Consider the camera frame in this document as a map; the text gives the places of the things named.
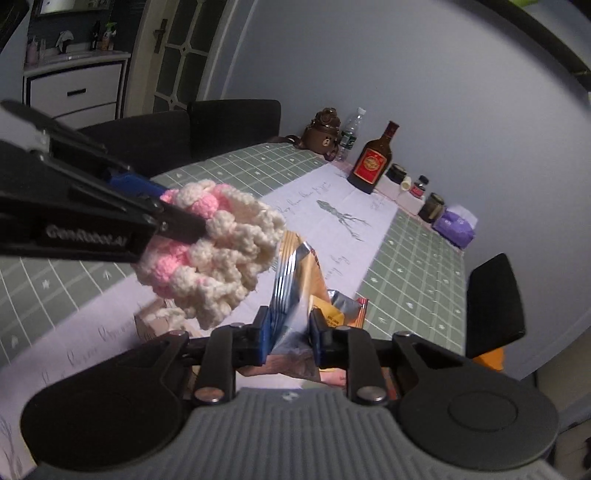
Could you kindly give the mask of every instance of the liquor bottle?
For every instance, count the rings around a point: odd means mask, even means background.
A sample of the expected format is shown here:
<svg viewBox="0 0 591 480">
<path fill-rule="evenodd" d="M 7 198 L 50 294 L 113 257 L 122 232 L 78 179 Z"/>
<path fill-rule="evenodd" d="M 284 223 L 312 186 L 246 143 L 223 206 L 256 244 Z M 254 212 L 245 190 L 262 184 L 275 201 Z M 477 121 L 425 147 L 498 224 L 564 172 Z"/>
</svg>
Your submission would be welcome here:
<svg viewBox="0 0 591 480">
<path fill-rule="evenodd" d="M 392 160 L 390 141 L 397 129 L 398 125 L 390 122 L 380 138 L 370 140 L 365 144 L 353 170 L 347 177 L 351 185 L 365 193 L 373 192 L 378 180 Z"/>
</svg>

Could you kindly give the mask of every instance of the door frame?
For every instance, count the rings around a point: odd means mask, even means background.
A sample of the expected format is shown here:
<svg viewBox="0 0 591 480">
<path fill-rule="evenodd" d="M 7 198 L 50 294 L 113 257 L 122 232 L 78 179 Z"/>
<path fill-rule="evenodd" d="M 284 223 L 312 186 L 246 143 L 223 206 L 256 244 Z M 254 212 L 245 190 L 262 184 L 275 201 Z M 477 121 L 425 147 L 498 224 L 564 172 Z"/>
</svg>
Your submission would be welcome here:
<svg viewBox="0 0 591 480">
<path fill-rule="evenodd" d="M 154 37 L 153 32 L 160 28 L 163 15 L 166 12 L 166 7 L 170 4 L 170 1 L 171 0 L 148 0 L 146 2 L 129 65 L 124 116 L 151 113 L 151 111 L 146 111 L 144 103 L 150 86 L 149 72 L 152 58 L 154 56 L 154 46 L 156 44 L 156 38 Z M 213 37 L 212 46 L 207 54 L 207 61 L 203 70 L 203 76 L 201 77 L 201 83 L 199 84 L 197 100 L 209 100 L 209 92 L 215 69 L 218 64 L 220 51 L 227 38 L 232 19 L 235 16 L 236 6 L 240 1 L 241 0 L 227 0 L 226 2 L 226 7 L 224 8 L 224 12 L 217 26 L 216 34 Z M 168 19 L 168 30 L 172 27 L 173 21 L 174 15 L 173 18 Z"/>
</svg>

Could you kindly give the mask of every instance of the orange object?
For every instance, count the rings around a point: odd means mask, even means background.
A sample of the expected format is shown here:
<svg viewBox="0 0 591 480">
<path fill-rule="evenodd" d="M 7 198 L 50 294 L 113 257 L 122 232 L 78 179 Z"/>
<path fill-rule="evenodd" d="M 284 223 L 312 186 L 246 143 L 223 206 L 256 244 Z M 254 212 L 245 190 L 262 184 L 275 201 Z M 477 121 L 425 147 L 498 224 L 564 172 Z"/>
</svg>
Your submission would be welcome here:
<svg viewBox="0 0 591 480">
<path fill-rule="evenodd" d="M 505 360 L 505 352 L 502 348 L 497 348 L 487 353 L 477 356 L 474 361 L 477 364 L 492 368 L 498 372 L 503 370 L 503 361 Z"/>
</svg>

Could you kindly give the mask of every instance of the door handle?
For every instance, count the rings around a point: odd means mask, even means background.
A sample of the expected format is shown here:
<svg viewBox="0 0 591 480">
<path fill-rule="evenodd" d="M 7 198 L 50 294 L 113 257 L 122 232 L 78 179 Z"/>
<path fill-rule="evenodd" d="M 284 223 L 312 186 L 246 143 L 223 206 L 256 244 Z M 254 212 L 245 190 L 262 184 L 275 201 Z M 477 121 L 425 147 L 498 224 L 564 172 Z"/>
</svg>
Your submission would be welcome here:
<svg viewBox="0 0 591 480">
<path fill-rule="evenodd" d="M 162 46 L 162 39 L 166 33 L 166 25 L 168 24 L 168 18 L 163 18 L 160 28 L 154 30 L 154 36 L 156 37 L 156 45 L 154 47 L 154 53 L 160 53 L 160 47 Z"/>
</svg>

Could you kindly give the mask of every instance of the door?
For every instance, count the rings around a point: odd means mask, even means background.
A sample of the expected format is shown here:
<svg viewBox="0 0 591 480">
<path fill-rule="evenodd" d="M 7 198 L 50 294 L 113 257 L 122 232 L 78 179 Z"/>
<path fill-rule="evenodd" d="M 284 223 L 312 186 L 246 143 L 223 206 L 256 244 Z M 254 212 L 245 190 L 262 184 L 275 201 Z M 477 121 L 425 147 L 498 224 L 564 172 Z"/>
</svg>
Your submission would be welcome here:
<svg viewBox="0 0 591 480">
<path fill-rule="evenodd" d="M 154 32 L 145 113 L 186 109 L 197 98 L 225 6 L 226 0 L 168 0 Z"/>
</svg>

